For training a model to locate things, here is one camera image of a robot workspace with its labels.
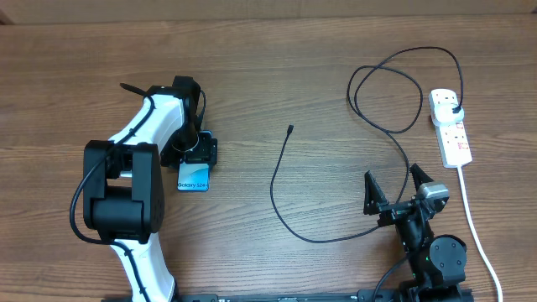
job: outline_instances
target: white power strip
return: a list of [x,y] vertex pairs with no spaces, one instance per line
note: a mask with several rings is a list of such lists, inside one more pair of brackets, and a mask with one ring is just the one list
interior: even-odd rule
[[462,203],[464,211],[467,214],[468,226],[477,250],[481,254],[483,261],[487,265],[488,271],[493,277],[496,290],[498,292],[498,302],[503,302],[502,285],[494,272],[492,264],[488,261],[487,255],[483,251],[476,228],[473,225],[470,206],[468,205],[467,189],[464,184],[462,166],[472,162],[472,154],[468,137],[462,119],[464,111],[461,109],[458,113],[453,113],[452,108],[458,104],[456,93],[447,89],[434,89],[429,94],[430,115],[435,124],[436,136],[442,156],[442,162],[446,168],[456,168],[461,183]]
[[456,93],[447,89],[434,89],[429,94],[429,104],[444,167],[456,168],[470,163],[472,153],[462,123],[464,110],[461,109],[457,114],[445,110],[452,110],[458,105]]

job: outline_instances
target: wood grain surface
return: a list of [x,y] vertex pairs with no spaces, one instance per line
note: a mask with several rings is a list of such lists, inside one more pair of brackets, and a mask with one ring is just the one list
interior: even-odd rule
[[6,24],[531,13],[537,0],[0,0]]
[[[332,244],[302,242],[274,214],[269,183],[289,123],[295,125],[274,186],[298,233],[327,239],[362,232],[363,174],[393,200],[404,163],[390,141],[353,115],[351,73],[418,45],[450,49],[465,76],[465,124],[474,161],[465,168],[472,214],[506,301],[537,300],[537,16],[326,18],[0,27],[0,300],[98,301],[130,293],[111,248],[81,242],[68,208],[82,150],[130,121],[140,99],[118,86],[170,85],[193,76],[208,96],[206,128],[219,140],[211,189],[179,193],[163,169],[164,257],[185,294],[353,292],[373,288],[399,258],[395,230]],[[425,94],[459,90],[438,51],[389,63]],[[415,115],[408,80],[373,75],[363,111],[387,128]],[[477,301],[495,289],[461,203],[456,171],[444,169],[429,105],[397,136],[409,155],[451,189],[431,225],[468,246]],[[404,198],[414,192],[409,186]],[[84,228],[79,207],[78,222]],[[410,278],[408,267],[385,287]]]

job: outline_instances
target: plug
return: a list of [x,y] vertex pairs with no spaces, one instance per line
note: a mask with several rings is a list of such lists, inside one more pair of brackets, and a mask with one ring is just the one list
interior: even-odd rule
[[434,89],[429,94],[430,116],[435,126],[447,126],[456,122],[462,122],[464,109],[460,108],[456,93],[449,89]]

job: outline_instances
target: black wire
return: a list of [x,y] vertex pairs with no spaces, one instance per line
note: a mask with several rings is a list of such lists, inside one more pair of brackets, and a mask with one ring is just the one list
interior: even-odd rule
[[386,281],[386,279],[388,278],[388,276],[390,274],[392,274],[397,268],[399,268],[401,265],[403,265],[407,260],[409,260],[412,256],[414,256],[417,252],[419,251],[419,249],[411,252],[411,253],[407,253],[401,260],[399,260],[391,269],[388,270],[388,272],[386,272],[384,274],[384,276],[378,281],[377,283],[377,286],[375,287],[375,290],[373,291],[373,295],[371,296],[371,301],[372,302],[375,302],[375,300],[377,299],[377,293],[378,291],[380,290],[380,287],[383,285],[384,281]]
[[289,127],[287,129],[287,136],[285,137],[284,145],[282,146],[282,152],[279,154],[278,163],[276,164],[276,169],[274,170],[274,174],[272,175],[272,180],[270,181],[270,200],[272,201],[272,207],[274,208],[274,211],[276,212],[276,215],[278,216],[279,220],[284,224],[285,228],[287,228],[287,230],[289,232],[291,232],[291,234],[295,235],[297,238],[299,238],[301,240],[304,240],[305,242],[310,242],[310,243],[339,242],[339,241],[349,240],[349,239],[353,239],[353,238],[358,238],[358,237],[367,235],[370,232],[373,232],[373,231],[377,230],[379,228],[379,226],[373,227],[373,228],[371,228],[371,229],[369,229],[369,230],[367,230],[365,232],[361,232],[361,233],[351,235],[351,236],[347,236],[347,237],[341,237],[341,238],[329,239],[329,240],[311,240],[311,239],[308,239],[306,237],[302,237],[301,235],[297,234],[295,231],[293,231],[287,225],[287,223],[285,223],[284,218],[279,214],[278,208],[276,207],[276,203],[274,202],[273,187],[274,187],[274,180],[276,179],[276,174],[278,173],[279,163],[281,163],[282,157],[284,156],[285,144],[287,144],[287,140],[289,139],[289,136],[291,135],[292,132],[293,132],[293,125],[289,125]]
[[[399,149],[399,151],[401,152],[401,154],[403,155],[403,158],[404,158],[404,165],[405,165],[405,168],[406,168],[406,174],[404,176],[404,182],[403,182],[403,186],[401,188],[401,191],[399,192],[399,196],[397,197],[397,200],[395,201],[395,203],[399,203],[399,201],[401,200],[401,197],[403,196],[403,193],[404,193],[404,188],[406,188],[406,185],[407,185],[407,182],[409,180],[409,172],[410,172],[410,162],[409,162],[409,158],[407,157],[406,153],[404,152],[403,148],[401,147],[401,145],[399,144],[399,142],[392,136],[392,134],[401,134],[401,133],[404,133],[406,131],[408,131],[409,129],[412,128],[412,126],[414,126],[414,124],[416,123],[416,121],[418,120],[418,117],[420,116],[420,113],[421,113],[421,108],[423,107],[423,91],[421,90],[421,86],[420,84],[418,84],[418,82],[410,75],[404,73],[403,71],[401,70],[395,70],[393,68],[389,68],[389,67],[386,67],[386,66],[383,66],[386,62],[388,62],[390,59],[392,59],[394,56],[396,55],[399,55],[399,54],[402,54],[404,52],[407,52],[407,51],[411,51],[411,50],[418,50],[418,49],[438,49],[438,50],[442,50],[442,51],[445,51],[448,55],[451,56],[451,58],[455,61],[455,64],[456,64],[456,68],[459,72],[459,78],[461,80],[461,100],[459,101],[459,105],[453,109],[453,112],[457,113],[461,110],[461,106],[462,106],[462,98],[463,98],[463,95],[464,95],[464,83],[463,83],[463,80],[462,80],[462,70],[461,70],[461,66],[459,65],[459,61],[456,59],[456,57],[447,49],[444,49],[444,48],[441,48],[441,47],[436,47],[436,46],[422,46],[422,47],[414,47],[414,48],[411,48],[411,49],[404,49],[404,50],[401,50],[401,51],[398,51],[396,52],[395,54],[393,55],[390,55],[388,58],[384,59],[382,62],[380,62],[378,65],[364,65],[364,66],[360,66],[358,67],[354,73],[352,73],[352,76],[351,76],[351,80],[349,80],[349,84],[347,86],[347,100],[348,100],[348,103],[349,103],[349,106],[351,107],[351,109],[359,116],[361,117],[364,121],[366,121],[368,124],[370,124],[371,126],[375,127],[376,129],[382,131],[384,134],[386,134],[389,138],[391,138],[395,145],[397,146],[397,148]],[[356,90],[354,91],[354,106],[352,105],[352,101],[351,101],[351,95],[350,95],[350,92],[351,92],[351,84],[352,84],[352,81],[354,80],[354,76],[356,75],[356,73],[358,73],[358,71],[362,70],[362,69],[366,69],[366,68],[371,68],[372,70],[369,71],[369,73],[366,74],[366,76],[363,77],[362,81],[360,82],[360,84],[358,85],[358,87],[356,88]],[[360,88],[362,87],[363,83],[366,81],[366,79],[375,71],[375,70],[378,70],[378,69],[382,69],[382,70],[388,70],[388,71],[392,71],[392,72],[395,72],[399,75],[402,75],[404,77],[406,77],[407,79],[411,80],[415,85],[416,87],[418,88],[418,90],[420,91],[420,106],[418,107],[418,111],[414,117],[414,119],[412,120],[412,122],[410,123],[409,126],[407,126],[406,128],[403,128],[401,130],[389,130],[389,129],[386,129],[386,128],[383,128],[379,125],[377,125],[375,122],[369,120],[368,118],[366,118],[362,111],[360,111],[360,107],[358,106],[358,91],[360,90]]]
[[205,92],[203,90],[200,90],[200,92],[203,95],[203,108],[201,109],[200,115],[198,116],[198,123],[201,126],[201,122],[203,122],[203,116],[205,115],[205,107],[207,105],[207,98],[206,98]]
[[144,98],[147,97],[149,99],[149,101],[151,102],[151,106],[149,107],[149,110],[145,114],[145,116],[143,116],[142,120],[140,120],[140,122],[138,124],[136,124],[136,126],[134,126],[134,128],[130,129],[128,131],[128,134],[124,138],[122,138],[122,139],[118,140],[117,142],[115,142],[114,145],[111,146],[108,149],[107,153],[104,156],[102,156],[93,165],[93,167],[91,167],[90,171],[86,174],[86,176],[84,176],[84,178],[82,179],[80,184],[78,184],[78,187],[76,188],[75,194],[73,195],[73,199],[72,199],[72,201],[70,203],[69,223],[70,223],[70,227],[73,230],[73,232],[75,233],[75,235],[77,237],[79,237],[84,242],[93,243],[93,244],[101,244],[101,245],[113,245],[113,246],[116,246],[116,247],[120,247],[125,252],[125,256],[128,257],[129,262],[133,266],[134,278],[136,279],[136,283],[138,284],[138,287],[140,288],[140,294],[143,295],[143,297],[145,298],[145,300],[147,302],[150,302],[148,293],[145,290],[144,286],[142,285],[142,279],[140,278],[140,275],[139,275],[139,272],[138,272],[138,267],[136,266],[136,263],[134,262],[134,257],[133,257],[132,251],[126,245],[124,245],[124,244],[122,244],[120,242],[115,242],[114,241],[114,242],[111,242],[111,243],[107,243],[107,242],[104,242],[102,240],[86,237],[84,234],[82,234],[80,232],[80,230],[76,226],[76,221],[75,221],[76,202],[78,201],[78,198],[80,197],[81,192],[84,190],[84,187],[86,186],[87,181],[95,173],[96,169],[106,161],[108,156],[110,156],[119,146],[121,146],[123,143],[128,141],[132,136],[134,136],[134,134],[143,126],[143,124],[145,122],[147,122],[147,120],[149,119],[149,116],[151,116],[151,113],[154,110],[154,100],[153,100],[153,98],[151,96],[145,95],[145,91],[143,91],[143,90],[141,90],[141,89],[139,89],[137,87],[130,86],[128,84],[124,84],[124,83],[121,83],[120,86],[122,88],[128,90],[128,91],[131,91],[131,92],[134,92],[136,94],[142,95]]
[[418,248],[421,248],[423,246],[423,243],[425,242],[425,237],[427,236],[425,218],[423,217],[423,211],[421,210],[421,206],[418,206],[418,214],[420,215],[420,222],[421,222],[421,239],[420,239],[420,244],[418,245]]

